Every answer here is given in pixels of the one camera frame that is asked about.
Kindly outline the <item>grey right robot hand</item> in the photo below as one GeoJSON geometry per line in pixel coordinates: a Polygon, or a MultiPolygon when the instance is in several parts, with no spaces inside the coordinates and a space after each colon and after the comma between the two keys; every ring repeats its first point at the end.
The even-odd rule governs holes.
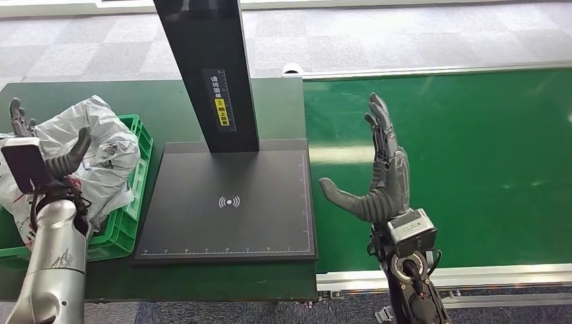
{"type": "Polygon", "coordinates": [[[354,195],[343,191],[329,178],[320,178],[325,198],[337,207],[368,223],[384,223],[410,210],[410,172],[405,149],[399,145],[386,102],[375,92],[368,99],[374,158],[368,192],[354,195]]]}

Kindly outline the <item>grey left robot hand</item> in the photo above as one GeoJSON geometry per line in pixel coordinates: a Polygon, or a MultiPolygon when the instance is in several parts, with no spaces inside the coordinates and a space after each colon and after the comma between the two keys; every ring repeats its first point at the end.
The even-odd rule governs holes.
{"type": "MultiPolygon", "coordinates": [[[[18,98],[13,98],[9,105],[11,126],[17,137],[35,137],[36,121],[26,120],[25,111],[18,98]]],[[[50,173],[55,178],[62,178],[75,172],[86,154],[91,144],[91,133],[89,127],[83,127],[78,133],[78,139],[71,150],[65,154],[52,159],[48,159],[46,164],[50,173]]]]}

